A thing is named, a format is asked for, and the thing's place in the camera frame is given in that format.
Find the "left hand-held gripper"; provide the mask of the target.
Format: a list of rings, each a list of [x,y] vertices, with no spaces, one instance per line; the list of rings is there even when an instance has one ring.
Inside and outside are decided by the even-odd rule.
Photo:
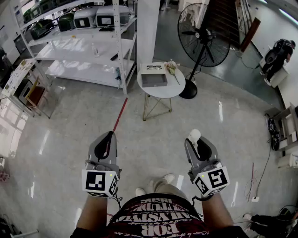
[[[85,161],[86,168],[82,170],[83,191],[93,197],[116,197],[122,170],[111,164],[116,163],[117,159],[115,133],[109,131],[99,136],[91,143],[88,156],[90,160]]]

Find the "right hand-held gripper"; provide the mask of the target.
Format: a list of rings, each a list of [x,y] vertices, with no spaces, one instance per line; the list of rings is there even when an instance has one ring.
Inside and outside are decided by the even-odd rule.
[[[199,189],[202,198],[219,193],[230,184],[226,166],[223,166],[216,147],[205,137],[197,141],[197,151],[189,139],[184,142],[188,162],[192,168],[189,177]]]

